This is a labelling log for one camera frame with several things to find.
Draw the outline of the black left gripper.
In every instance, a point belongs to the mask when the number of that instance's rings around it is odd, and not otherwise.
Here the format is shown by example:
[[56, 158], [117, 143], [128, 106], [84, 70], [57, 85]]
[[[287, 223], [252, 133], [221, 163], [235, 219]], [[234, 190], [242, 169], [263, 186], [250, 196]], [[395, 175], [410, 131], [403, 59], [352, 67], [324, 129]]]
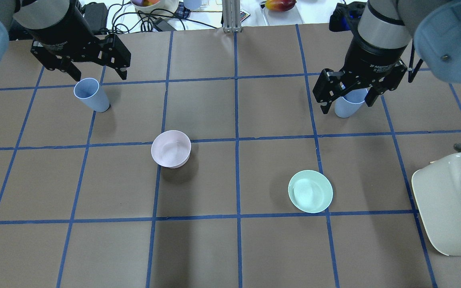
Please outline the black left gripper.
[[18, 0], [16, 21], [32, 37], [31, 54], [47, 70], [82, 77], [76, 62], [93, 62], [127, 79], [131, 54], [116, 34], [97, 38], [88, 27], [76, 0]]

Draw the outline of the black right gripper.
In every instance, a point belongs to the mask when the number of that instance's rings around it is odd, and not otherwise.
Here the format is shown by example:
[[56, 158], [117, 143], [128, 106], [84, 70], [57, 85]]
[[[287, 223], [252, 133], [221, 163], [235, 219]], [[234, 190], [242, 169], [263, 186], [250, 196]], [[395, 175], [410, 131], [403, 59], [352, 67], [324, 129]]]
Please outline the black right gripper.
[[368, 89], [368, 107], [386, 91], [395, 90], [407, 71], [401, 56], [410, 40], [402, 39], [398, 48], [377, 47], [354, 33], [343, 66], [337, 71], [322, 69], [315, 83], [313, 96], [321, 104], [322, 113], [328, 114], [333, 102], [352, 90]]

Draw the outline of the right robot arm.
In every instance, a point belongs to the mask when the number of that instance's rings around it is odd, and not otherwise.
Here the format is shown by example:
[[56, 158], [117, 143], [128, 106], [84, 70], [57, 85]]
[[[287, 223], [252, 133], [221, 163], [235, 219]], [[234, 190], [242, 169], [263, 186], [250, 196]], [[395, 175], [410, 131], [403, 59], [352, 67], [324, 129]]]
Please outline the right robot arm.
[[353, 90], [367, 106], [413, 80], [426, 64], [447, 83], [461, 83], [461, 0], [368, 0], [337, 4], [329, 29], [351, 31], [343, 67], [323, 69], [313, 88], [322, 113]]

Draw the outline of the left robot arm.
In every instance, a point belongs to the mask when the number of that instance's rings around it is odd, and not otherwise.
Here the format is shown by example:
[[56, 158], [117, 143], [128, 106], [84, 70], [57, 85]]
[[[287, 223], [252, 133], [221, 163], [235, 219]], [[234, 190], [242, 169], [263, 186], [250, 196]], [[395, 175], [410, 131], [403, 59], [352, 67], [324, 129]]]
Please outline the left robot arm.
[[30, 51], [45, 69], [59, 70], [79, 81], [82, 73], [75, 63], [93, 62], [127, 79], [130, 51], [116, 34], [97, 38], [77, 0], [0, 0], [0, 62], [13, 21], [31, 35]]

